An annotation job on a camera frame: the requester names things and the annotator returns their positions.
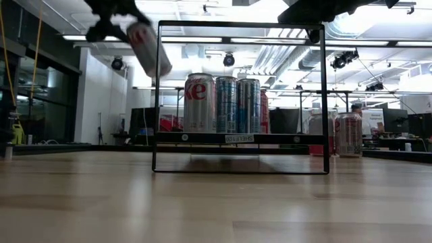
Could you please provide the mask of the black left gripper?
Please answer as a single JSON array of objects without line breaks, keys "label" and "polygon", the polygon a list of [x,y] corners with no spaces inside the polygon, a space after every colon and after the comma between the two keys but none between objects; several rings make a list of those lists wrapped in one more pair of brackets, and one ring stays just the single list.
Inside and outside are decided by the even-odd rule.
[{"label": "black left gripper", "polygon": [[93,15],[99,16],[99,20],[91,26],[86,33],[86,40],[89,43],[96,43],[105,40],[108,36],[113,36],[124,43],[129,42],[126,33],[119,25],[111,22],[111,17],[115,15],[132,15],[136,19],[147,25],[151,21],[137,8],[135,0],[84,0],[91,8]]}]

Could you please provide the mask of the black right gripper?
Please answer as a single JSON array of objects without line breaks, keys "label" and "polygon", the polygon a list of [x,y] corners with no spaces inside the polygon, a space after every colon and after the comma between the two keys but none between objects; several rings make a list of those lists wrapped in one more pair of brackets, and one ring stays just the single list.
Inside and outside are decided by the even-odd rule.
[{"label": "black right gripper", "polygon": [[321,24],[335,18],[337,0],[297,0],[277,17],[281,24]]}]

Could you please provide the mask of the silver Diet Coke can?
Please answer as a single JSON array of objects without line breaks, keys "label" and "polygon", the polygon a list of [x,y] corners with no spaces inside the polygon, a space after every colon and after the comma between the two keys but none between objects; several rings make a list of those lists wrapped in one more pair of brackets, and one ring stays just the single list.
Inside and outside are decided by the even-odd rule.
[{"label": "silver Diet Coke can", "polygon": [[339,113],[335,118],[335,151],[340,157],[362,156],[362,120],[357,113]]},{"label": "silver Diet Coke can", "polygon": [[184,131],[216,133],[215,79],[210,74],[189,74],[184,88]]}]

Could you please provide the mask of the red Coca-Cola can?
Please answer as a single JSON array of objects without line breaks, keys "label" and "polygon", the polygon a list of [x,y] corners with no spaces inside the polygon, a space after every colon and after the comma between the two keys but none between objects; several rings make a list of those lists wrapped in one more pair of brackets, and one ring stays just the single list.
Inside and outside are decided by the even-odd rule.
[{"label": "red Coca-Cola can", "polygon": [[269,103],[265,90],[261,90],[261,133],[269,133]]}]

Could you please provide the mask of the blue silver energy drink can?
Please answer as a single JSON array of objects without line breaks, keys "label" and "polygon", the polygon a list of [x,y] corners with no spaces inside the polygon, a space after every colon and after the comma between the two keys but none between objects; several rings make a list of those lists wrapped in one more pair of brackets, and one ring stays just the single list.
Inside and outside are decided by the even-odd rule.
[{"label": "blue silver energy drink can", "polygon": [[216,78],[217,133],[237,132],[238,80],[231,76]]},{"label": "blue silver energy drink can", "polygon": [[257,79],[244,78],[238,82],[238,132],[261,132],[261,85]]}]

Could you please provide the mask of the white can with red base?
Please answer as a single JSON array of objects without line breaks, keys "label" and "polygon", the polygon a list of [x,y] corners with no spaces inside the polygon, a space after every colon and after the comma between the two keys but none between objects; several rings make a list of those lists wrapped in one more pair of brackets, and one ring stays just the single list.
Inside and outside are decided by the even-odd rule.
[{"label": "white can with red base", "polygon": [[[322,114],[312,114],[308,120],[308,131],[310,135],[322,135]],[[333,120],[328,116],[328,133],[329,133],[329,154],[331,154],[333,149]],[[310,145],[309,153],[312,156],[323,156],[323,145]]]}]

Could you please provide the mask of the white shelf label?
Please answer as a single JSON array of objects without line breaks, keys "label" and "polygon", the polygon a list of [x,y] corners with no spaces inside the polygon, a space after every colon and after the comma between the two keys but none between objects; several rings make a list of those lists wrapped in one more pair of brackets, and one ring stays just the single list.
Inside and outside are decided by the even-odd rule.
[{"label": "white shelf label", "polygon": [[228,134],[225,135],[225,143],[238,144],[238,143],[254,143],[253,134]]}]

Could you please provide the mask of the black computer monitor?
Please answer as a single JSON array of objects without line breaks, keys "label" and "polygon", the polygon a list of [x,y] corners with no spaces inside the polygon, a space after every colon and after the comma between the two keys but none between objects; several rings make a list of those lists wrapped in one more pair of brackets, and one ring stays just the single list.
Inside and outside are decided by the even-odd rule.
[{"label": "black computer monitor", "polygon": [[403,109],[383,110],[384,129],[387,133],[409,132],[408,112]]},{"label": "black computer monitor", "polygon": [[408,116],[409,133],[421,138],[432,137],[432,113],[418,113]]},{"label": "black computer monitor", "polygon": [[129,135],[135,137],[137,134],[149,136],[154,134],[155,108],[133,108],[130,118]]}]

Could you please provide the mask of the red patterned banner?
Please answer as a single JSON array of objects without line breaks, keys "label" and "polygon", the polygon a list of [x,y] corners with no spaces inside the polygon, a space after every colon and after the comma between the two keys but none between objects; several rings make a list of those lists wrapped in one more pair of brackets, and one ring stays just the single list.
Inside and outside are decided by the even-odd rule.
[{"label": "red patterned banner", "polygon": [[184,129],[184,118],[175,115],[161,115],[159,118],[160,132],[182,132]]}]

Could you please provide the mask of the person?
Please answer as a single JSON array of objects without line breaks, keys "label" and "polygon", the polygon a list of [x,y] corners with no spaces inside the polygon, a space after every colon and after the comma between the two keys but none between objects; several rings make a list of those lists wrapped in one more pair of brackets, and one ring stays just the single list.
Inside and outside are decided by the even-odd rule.
[{"label": "person", "polygon": [[362,119],[362,135],[363,136],[371,135],[371,125],[368,122],[368,120],[363,117],[361,107],[358,105],[352,105],[351,110],[353,113],[359,114],[360,118]]}]

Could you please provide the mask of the black fabric panel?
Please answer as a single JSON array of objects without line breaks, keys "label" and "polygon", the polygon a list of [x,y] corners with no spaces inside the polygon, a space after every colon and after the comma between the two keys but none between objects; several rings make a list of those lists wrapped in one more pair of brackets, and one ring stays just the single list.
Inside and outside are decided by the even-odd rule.
[{"label": "black fabric panel", "polygon": [[272,134],[296,134],[298,132],[299,109],[276,108],[269,111]]}]

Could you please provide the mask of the yellow green device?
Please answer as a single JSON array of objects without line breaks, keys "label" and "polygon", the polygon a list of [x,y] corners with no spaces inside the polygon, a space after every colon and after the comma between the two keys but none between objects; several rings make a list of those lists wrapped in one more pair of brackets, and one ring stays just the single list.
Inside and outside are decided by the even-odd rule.
[{"label": "yellow green device", "polygon": [[13,139],[11,143],[16,145],[22,144],[23,139],[25,137],[22,126],[20,124],[13,124],[12,130],[13,130]]}]

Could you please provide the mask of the grey ceiling rail fixture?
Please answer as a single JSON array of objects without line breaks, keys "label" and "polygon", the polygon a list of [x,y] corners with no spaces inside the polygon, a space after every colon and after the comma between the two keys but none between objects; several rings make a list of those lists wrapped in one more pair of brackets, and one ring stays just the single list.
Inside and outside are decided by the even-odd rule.
[{"label": "grey ceiling rail fixture", "polygon": [[403,1],[403,0],[400,0],[400,1],[398,1],[393,6],[393,8],[396,8],[396,9],[405,9],[406,10],[406,14],[407,15],[411,15],[411,14],[414,13],[416,5],[417,5],[416,1]]}]

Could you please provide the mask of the wooden shelf with black frame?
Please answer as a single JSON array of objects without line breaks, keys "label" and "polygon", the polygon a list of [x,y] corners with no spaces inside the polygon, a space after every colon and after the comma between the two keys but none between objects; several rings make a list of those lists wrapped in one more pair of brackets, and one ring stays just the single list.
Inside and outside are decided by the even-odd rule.
[{"label": "wooden shelf with black frame", "polygon": [[319,47],[321,58],[321,94],[322,102],[322,126],[323,135],[305,135],[305,134],[253,134],[254,143],[239,144],[284,144],[284,145],[323,145],[323,171],[319,172],[293,172],[293,171],[186,171],[186,170],[158,170],[157,153],[159,143],[168,144],[210,144],[210,145],[227,145],[225,135],[228,134],[205,134],[189,132],[159,132],[159,89],[160,83],[160,64],[157,64],[155,76],[155,131],[153,144],[153,157],[151,169],[155,173],[226,173],[226,174],[275,174],[275,175],[327,175],[329,168],[329,133],[328,133],[328,109],[327,109],[327,70],[326,70],[326,44],[325,44],[325,26],[322,24],[280,24],[280,23],[256,23],[256,22],[204,22],[204,21],[186,21],[186,20],[161,20],[157,27],[158,44],[162,45],[161,37],[162,28],[165,26],[181,27],[203,27],[203,28],[261,28],[261,29],[299,29],[299,30],[316,30],[319,32]]}]

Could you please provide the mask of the black aluminium rig frame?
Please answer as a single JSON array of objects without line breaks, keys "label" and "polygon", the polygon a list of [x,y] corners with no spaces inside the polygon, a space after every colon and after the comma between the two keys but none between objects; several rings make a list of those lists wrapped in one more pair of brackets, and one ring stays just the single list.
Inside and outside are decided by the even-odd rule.
[{"label": "black aluminium rig frame", "polygon": [[[138,152],[151,153],[151,146],[115,146],[91,144],[55,144],[55,145],[22,145],[15,146],[14,155],[39,155],[49,153],[71,153],[84,151]],[[161,153],[197,153],[223,155],[308,155],[308,148],[220,148],[220,147],[159,147]],[[406,151],[364,150],[363,157],[409,161],[432,164],[432,153]]]}]

